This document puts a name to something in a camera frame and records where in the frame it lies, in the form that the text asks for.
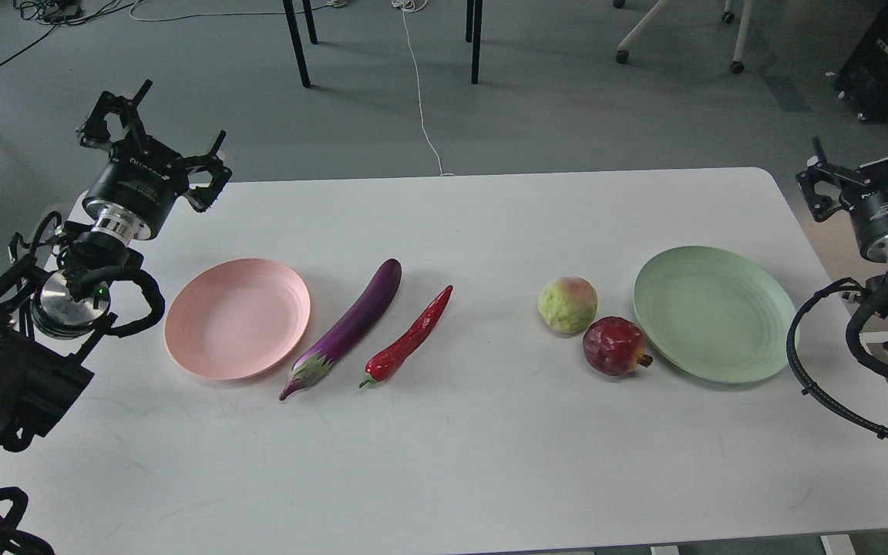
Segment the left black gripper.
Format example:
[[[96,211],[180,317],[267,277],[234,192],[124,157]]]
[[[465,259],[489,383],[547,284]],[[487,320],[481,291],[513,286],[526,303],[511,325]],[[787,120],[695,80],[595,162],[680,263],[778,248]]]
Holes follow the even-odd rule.
[[[77,129],[78,144],[109,152],[109,161],[94,185],[89,187],[83,208],[97,218],[106,205],[116,205],[131,212],[140,221],[136,238],[152,240],[162,230],[176,199],[182,198],[196,212],[208,211],[231,180],[232,169],[225,165],[219,151],[227,133],[219,130],[207,153],[187,156],[173,149],[151,149],[151,139],[139,116],[138,106],[152,87],[146,79],[131,98],[103,91],[94,109]],[[109,130],[109,116],[121,125],[123,138],[114,141]],[[113,149],[125,143],[130,149]],[[169,165],[180,161],[180,171]],[[207,173],[209,182],[193,186],[194,173]]]

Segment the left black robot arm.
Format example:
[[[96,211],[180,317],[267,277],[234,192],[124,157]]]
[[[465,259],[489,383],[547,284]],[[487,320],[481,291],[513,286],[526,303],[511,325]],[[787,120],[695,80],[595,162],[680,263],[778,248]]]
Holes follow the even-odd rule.
[[[81,222],[49,212],[34,236],[14,235],[11,266],[0,275],[0,449],[21,452],[47,436],[94,377],[85,360],[105,337],[158,324],[166,300],[143,268],[134,241],[152,240],[184,199],[207,211],[232,176],[219,154],[184,156],[152,137],[139,116],[150,90],[102,92],[77,136],[108,162],[86,190]],[[29,497],[0,488],[0,554],[50,554],[52,545],[21,530]]]

